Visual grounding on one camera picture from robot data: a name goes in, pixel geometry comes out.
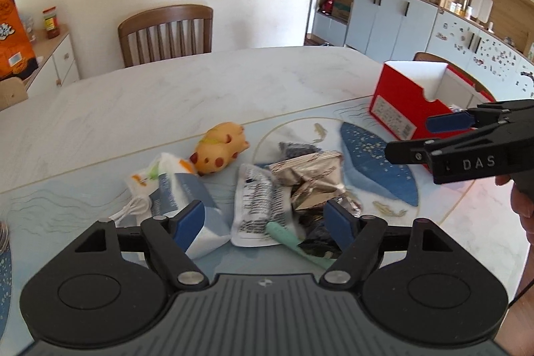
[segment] mint green toothbrush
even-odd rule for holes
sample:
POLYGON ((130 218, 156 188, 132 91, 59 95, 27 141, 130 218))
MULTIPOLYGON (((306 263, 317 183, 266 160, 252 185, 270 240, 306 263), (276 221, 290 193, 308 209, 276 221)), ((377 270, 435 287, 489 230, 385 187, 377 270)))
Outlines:
POLYGON ((277 224, 276 222, 269 222, 265 229, 267 234, 269 234, 278 243, 287 246, 293 252, 299 254, 307 260, 310 260, 312 263, 317 264, 319 267, 328 269, 335 262, 335 259, 314 257, 313 255, 306 254, 301 248, 298 247, 298 244, 301 242, 301 240, 299 240, 291 231, 286 230, 286 228, 282 227, 282 225, 277 224))

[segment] toy pig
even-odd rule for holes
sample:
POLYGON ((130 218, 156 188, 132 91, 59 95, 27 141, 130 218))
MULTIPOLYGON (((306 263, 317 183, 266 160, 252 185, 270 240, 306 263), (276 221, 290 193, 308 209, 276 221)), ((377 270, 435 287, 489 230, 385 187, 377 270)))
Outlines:
POLYGON ((235 122, 223 122, 206 132, 189 158, 200 176, 223 170, 250 146, 244 130, 235 122))

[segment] red box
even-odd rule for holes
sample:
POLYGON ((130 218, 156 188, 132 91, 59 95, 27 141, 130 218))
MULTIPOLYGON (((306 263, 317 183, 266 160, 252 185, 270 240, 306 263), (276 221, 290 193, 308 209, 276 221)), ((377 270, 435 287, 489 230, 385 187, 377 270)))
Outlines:
POLYGON ((402 140, 449 137, 461 132, 430 133, 428 117, 495 101, 474 83, 442 62, 389 61, 384 64, 370 103, 370 114, 402 140))

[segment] orange bag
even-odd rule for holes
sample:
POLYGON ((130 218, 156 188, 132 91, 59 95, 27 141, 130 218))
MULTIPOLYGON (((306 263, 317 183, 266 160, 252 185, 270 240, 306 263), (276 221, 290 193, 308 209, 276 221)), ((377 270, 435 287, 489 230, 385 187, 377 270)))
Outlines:
POLYGON ((0 0, 0 80, 26 79, 37 67, 15 0, 0 0))

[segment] white cable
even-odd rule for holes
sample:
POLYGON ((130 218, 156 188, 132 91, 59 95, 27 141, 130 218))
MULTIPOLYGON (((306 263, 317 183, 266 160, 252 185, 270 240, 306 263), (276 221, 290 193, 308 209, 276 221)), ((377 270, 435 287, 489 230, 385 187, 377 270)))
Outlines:
POLYGON ((134 196, 128 204, 126 204, 121 211, 115 213, 114 215, 110 216, 110 219, 113 219, 115 221, 116 225, 119 225, 121 223, 121 220, 124 219, 128 215, 143 215, 146 212, 150 211, 150 207, 152 206, 152 201, 148 196, 145 195, 137 195, 134 196))

